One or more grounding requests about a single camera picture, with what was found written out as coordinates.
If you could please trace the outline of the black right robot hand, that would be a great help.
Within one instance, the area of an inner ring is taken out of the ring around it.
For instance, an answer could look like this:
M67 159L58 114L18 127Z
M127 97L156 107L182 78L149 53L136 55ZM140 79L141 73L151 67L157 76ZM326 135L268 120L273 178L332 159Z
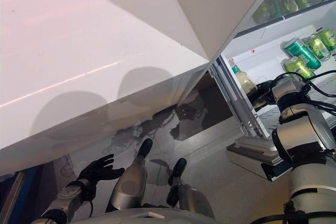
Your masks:
M272 80L268 80L256 85L256 87L247 94L247 97L252 104L255 111L259 111L261 108L267 105L274 105L275 100L271 94Z

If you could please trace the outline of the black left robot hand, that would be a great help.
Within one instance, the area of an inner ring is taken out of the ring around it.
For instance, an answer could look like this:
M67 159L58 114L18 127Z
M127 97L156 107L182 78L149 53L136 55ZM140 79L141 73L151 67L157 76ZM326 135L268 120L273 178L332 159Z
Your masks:
M95 186L101 180L113 180L121 177L124 168L113 168L114 155L109 154L91 162L81 171L78 180L85 179L91 186Z

